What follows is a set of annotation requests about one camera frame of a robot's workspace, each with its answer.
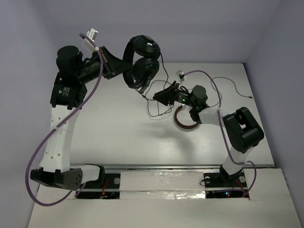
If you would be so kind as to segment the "black headphones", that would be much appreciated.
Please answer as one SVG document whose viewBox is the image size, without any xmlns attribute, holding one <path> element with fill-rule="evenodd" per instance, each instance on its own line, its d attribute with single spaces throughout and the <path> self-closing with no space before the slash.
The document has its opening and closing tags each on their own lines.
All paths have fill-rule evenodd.
<svg viewBox="0 0 304 228">
<path fill-rule="evenodd" d="M 139 35 L 130 39 L 123 54 L 123 61 L 131 65 L 129 70 L 123 72 L 129 88 L 144 93 L 159 71 L 160 55 L 161 49 L 151 37 Z"/>
</svg>

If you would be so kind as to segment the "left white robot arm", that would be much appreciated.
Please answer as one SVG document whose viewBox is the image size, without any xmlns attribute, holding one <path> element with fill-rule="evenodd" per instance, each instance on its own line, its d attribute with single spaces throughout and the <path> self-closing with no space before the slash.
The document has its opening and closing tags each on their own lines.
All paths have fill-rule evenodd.
<svg viewBox="0 0 304 228">
<path fill-rule="evenodd" d="M 89 93 L 86 84 L 101 78 L 111 79 L 132 68 L 132 63 L 113 56 L 105 47 L 95 47 L 90 58 L 75 46 L 65 46 L 57 51 L 58 74 L 51 94 L 50 132 L 40 143 L 46 146 L 38 168 L 27 167 L 27 180 L 46 187 L 77 190 L 86 182 L 95 187 L 105 184 L 102 166 L 70 166 L 73 132 L 80 110 L 96 91 Z"/>
</svg>

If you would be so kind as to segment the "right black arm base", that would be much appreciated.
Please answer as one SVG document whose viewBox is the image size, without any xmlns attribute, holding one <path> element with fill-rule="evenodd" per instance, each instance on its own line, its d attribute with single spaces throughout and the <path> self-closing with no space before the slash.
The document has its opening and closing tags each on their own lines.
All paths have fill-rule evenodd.
<svg viewBox="0 0 304 228">
<path fill-rule="evenodd" d="M 249 198 L 243 169 L 236 174 L 228 175 L 220 167 L 217 172 L 204 173 L 199 184 L 206 188 L 207 199 Z"/>
</svg>

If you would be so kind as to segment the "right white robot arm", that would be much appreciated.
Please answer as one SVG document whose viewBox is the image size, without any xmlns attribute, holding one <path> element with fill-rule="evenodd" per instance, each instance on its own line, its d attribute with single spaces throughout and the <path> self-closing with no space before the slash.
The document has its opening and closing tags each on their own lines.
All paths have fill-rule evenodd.
<svg viewBox="0 0 304 228">
<path fill-rule="evenodd" d="M 206 89 L 200 85 L 191 92 L 179 88 L 175 81 L 171 86 L 154 94 L 153 100 L 163 105 L 181 103 L 174 114 L 175 123 L 182 129 L 192 130 L 200 124 L 212 124 L 220 127 L 224 143 L 228 149 L 228 157 L 220 167 L 219 181 L 229 187 L 236 182 L 236 175 L 242 170 L 246 158 L 254 147 L 264 139 L 264 132 L 256 119 L 246 107 L 241 107 L 228 114 L 219 108 L 207 105 Z M 184 106 L 190 106 L 190 117 L 193 125 L 184 125 L 178 118 L 178 112 Z"/>
</svg>

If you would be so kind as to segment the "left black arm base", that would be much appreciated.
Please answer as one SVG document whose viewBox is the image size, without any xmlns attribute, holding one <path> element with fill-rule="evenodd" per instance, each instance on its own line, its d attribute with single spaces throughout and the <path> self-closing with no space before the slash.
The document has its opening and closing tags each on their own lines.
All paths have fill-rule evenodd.
<svg viewBox="0 0 304 228">
<path fill-rule="evenodd" d="M 108 171 L 100 166 L 98 179 L 87 182 L 75 193 L 75 197 L 83 200 L 117 200 L 120 198 L 120 182 L 120 172 Z"/>
</svg>

